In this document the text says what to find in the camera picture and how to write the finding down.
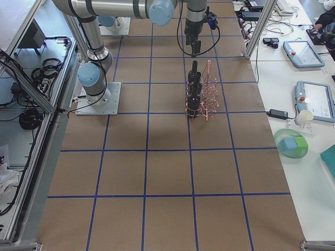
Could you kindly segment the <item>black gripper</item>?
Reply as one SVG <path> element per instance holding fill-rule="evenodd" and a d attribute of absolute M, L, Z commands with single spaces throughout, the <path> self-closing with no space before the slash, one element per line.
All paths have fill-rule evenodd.
<path fill-rule="evenodd" d="M 186 35 L 186 45 L 190 45 L 192 48 L 192 58 L 197 57 L 197 51 L 200 51 L 201 48 L 201 41 L 198 39 L 198 35 L 202 31 L 203 23 L 204 19 L 191 21 L 187 18 L 185 21 L 184 33 Z"/>

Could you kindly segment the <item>person's forearm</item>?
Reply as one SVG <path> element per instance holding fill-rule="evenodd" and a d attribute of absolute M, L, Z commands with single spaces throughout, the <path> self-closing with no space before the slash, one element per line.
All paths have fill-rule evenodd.
<path fill-rule="evenodd" d="M 330 10 L 328 10 L 325 13 L 323 13 L 322 15 L 320 15 L 318 20 L 315 22 L 314 28 L 316 30 L 320 30 L 320 29 L 324 28 L 325 26 L 334 22 L 334 9 L 335 9 L 335 7 L 333 6 Z"/>

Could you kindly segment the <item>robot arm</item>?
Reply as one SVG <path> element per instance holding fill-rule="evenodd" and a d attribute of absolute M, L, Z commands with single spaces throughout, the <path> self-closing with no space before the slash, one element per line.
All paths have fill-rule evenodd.
<path fill-rule="evenodd" d="M 70 107 L 83 115 L 182 112 L 206 1 L 54 1 L 79 43 Z"/>
<path fill-rule="evenodd" d="M 114 16 L 98 16 L 98 22 L 104 27 L 121 27 L 124 23 L 121 17 Z"/>

